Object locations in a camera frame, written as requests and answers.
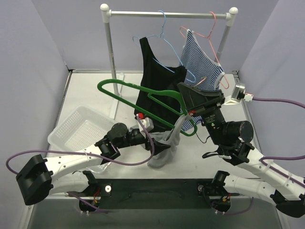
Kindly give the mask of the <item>grey tank top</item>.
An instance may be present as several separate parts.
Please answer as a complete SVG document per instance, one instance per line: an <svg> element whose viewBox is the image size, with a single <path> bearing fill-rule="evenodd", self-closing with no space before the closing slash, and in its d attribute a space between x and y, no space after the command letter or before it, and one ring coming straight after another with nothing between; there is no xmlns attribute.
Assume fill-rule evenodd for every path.
<svg viewBox="0 0 305 229"><path fill-rule="evenodd" d="M185 121L190 120L189 115L181 115L174 124L174 128L166 131L152 130L150 136L159 144L166 146L159 153L155 149L154 156L147 162L150 168L158 169L170 163L177 152L177 146L180 142L180 131Z"/></svg>

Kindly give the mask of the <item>green hanger with gold hook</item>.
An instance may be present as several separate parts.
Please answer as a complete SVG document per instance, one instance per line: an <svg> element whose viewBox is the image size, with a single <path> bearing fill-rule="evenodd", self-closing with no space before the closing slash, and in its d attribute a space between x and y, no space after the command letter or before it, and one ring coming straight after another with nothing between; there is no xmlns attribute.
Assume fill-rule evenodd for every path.
<svg viewBox="0 0 305 229"><path fill-rule="evenodd" d="M133 83L125 82L121 79L105 79L97 83L97 90L104 94L104 96L109 96L112 98L112 104L110 107L109 115L110 118L116 121L126 120L128 124L135 123L135 115L133 114L135 108L139 108L140 112L152 117L162 125L174 128L174 124L166 121L156 112L150 112L148 109L144 108L143 105L137 105L136 100L138 98L139 92L147 93L146 98L149 101L156 102L161 105L170 115L185 115L186 109L183 105L182 96L173 90L163 90L156 91L148 89ZM166 99L174 100L179 104L178 111L174 110L171 106L160 101L158 98L164 97Z"/></svg>

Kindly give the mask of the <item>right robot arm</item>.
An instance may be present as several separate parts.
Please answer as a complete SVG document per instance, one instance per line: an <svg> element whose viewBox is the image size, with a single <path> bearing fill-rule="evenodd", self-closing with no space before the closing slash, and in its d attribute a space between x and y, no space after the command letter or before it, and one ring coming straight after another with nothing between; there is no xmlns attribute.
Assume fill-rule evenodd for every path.
<svg viewBox="0 0 305 229"><path fill-rule="evenodd" d="M250 122L225 121L221 112L225 103L222 91L201 91L185 83L179 83L178 89L188 114L202 118L218 147L216 155L259 177L259 180L246 179L219 170L212 180L212 191L218 195L236 193L259 198L288 216L304 216L305 179L283 169L251 144L254 129Z"/></svg>

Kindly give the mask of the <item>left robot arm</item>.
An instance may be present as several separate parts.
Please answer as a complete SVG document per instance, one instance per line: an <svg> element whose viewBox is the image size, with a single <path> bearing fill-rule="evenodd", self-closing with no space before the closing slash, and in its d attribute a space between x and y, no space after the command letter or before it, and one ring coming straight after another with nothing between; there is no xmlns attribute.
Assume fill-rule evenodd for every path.
<svg viewBox="0 0 305 229"><path fill-rule="evenodd" d="M78 152L58 151L57 157L32 156L16 174L25 205L37 204L51 193L65 192L55 184L63 176L108 162L117 164L121 148L137 145L144 145L145 150L150 151L150 157L171 147L168 142L156 139L142 127L129 130L125 124L116 123L101 140Z"/></svg>

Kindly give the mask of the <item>blue white striped tank top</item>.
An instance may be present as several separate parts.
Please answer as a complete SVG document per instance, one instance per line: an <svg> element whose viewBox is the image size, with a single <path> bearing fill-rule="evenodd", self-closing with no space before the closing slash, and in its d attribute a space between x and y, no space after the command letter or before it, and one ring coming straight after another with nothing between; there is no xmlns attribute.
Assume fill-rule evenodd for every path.
<svg viewBox="0 0 305 229"><path fill-rule="evenodd" d="M194 32L190 29L186 30L186 41L180 60L186 68L185 84L204 91L219 89L219 81L224 76L224 70L201 49Z"/></svg>

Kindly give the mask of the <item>white plastic basket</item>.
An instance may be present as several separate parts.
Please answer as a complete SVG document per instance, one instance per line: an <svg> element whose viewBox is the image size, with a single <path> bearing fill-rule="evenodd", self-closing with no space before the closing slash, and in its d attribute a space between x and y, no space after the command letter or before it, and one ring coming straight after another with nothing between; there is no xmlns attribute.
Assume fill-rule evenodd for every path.
<svg viewBox="0 0 305 229"><path fill-rule="evenodd" d="M115 123L114 119L80 105L54 128L48 143L58 151L80 151L103 139Z"/></svg>

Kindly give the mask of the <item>white clothes rack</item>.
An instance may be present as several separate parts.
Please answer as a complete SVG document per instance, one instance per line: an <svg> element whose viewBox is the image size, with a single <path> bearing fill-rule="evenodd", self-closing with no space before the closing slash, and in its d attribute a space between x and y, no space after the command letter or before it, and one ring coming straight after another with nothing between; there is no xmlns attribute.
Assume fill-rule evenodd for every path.
<svg viewBox="0 0 305 229"><path fill-rule="evenodd" d="M114 52L112 45L112 36L111 36L111 27L110 27L110 18L112 16L130 16L130 17L145 17L145 18L163 18L164 22L162 24L162 30L160 35L149 35L147 38L156 37L158 39L162 38L168 45L170 45L175 55L178 55L174 47L169 43L165 38L164 27L166 24L167 18L183 18L183 19L213 19L216 22L218 19L226 20L226 26L222 35L222 39L218 50L215 51L212 45L212 42L209 42L211 49L215 55L215 62L219 63L221 58L224 45L226 43L230 28L233 26L235 18L239 12L237 7L231 7L227 13L215 14L214 12L209 13L181 13L181 12L164 12L159 10L158 12L144 12L144 11L112 11L109 8L109 5L106 3L101 4L100 10L102 12L102 20L105 27L106 41L108 46L109 60L111 66L112 78L116 79L116 67L114 60Z"/></svg>

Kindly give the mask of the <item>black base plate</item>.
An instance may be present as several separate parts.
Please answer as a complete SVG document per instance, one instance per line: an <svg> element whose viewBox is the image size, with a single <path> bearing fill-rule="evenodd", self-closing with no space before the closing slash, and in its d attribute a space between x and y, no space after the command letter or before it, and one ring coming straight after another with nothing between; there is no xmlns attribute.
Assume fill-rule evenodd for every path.
<svg viewBox="0 0 305 229"><path fill-rule="evenodd" d="M102 210L208 209L229 193L212 179L97 179L79 195Z"/></svg>

